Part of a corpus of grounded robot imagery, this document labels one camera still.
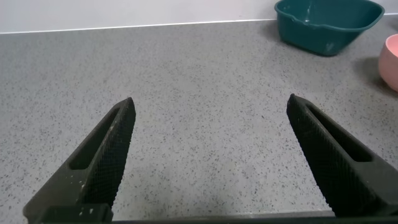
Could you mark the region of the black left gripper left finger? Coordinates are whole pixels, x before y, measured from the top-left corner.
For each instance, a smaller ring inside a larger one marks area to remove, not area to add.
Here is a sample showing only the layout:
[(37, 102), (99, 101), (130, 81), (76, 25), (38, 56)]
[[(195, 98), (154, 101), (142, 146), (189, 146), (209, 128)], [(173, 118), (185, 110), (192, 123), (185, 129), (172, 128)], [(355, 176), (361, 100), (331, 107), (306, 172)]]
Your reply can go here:
[(23, 209), (29, 223), (111, 223), (136, 111), (116, 103)]

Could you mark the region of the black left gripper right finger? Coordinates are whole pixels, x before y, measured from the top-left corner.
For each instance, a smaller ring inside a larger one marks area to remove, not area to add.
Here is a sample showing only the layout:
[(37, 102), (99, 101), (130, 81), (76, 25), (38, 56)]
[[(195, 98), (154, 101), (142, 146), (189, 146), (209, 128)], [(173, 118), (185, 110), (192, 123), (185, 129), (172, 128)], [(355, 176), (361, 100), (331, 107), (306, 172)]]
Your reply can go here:
[(305, 98), (290, 95), (287, 116), (337, 217), (397, 215), (397, 169)]

